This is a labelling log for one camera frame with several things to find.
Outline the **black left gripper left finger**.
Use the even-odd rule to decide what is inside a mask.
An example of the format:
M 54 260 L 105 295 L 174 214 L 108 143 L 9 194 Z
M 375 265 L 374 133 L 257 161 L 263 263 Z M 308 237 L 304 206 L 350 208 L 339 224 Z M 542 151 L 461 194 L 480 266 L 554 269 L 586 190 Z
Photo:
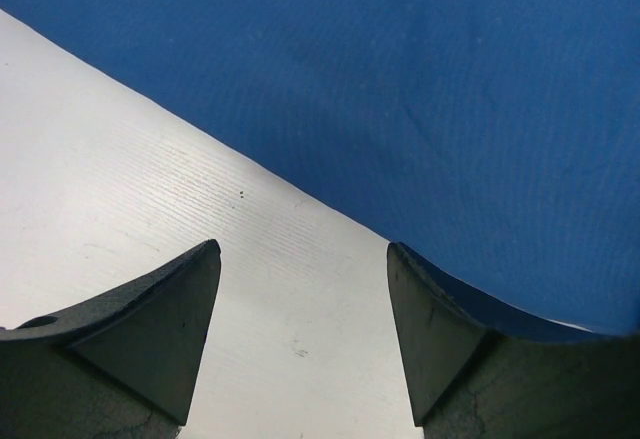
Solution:
M 175 438 L 221 273 L 206 240 L 137 279 L 1 331 L 4 438 Z

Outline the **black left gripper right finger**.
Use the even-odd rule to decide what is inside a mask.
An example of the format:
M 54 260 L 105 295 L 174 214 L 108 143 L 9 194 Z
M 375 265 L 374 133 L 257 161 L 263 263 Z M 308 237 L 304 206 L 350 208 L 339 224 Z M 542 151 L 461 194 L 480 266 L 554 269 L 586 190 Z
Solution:
M 635 438 L 639 337 L 563 326 L 401 243 L 387 276 L 414 424 L 428 438 Z

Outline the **blue surgical wrap cloth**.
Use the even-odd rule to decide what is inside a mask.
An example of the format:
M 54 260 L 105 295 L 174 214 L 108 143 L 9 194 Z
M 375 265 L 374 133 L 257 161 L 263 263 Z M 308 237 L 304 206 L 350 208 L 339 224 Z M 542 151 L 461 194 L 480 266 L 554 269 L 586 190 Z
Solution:
M 639 327 L 639 0 L 1 0 L 456 279 Z

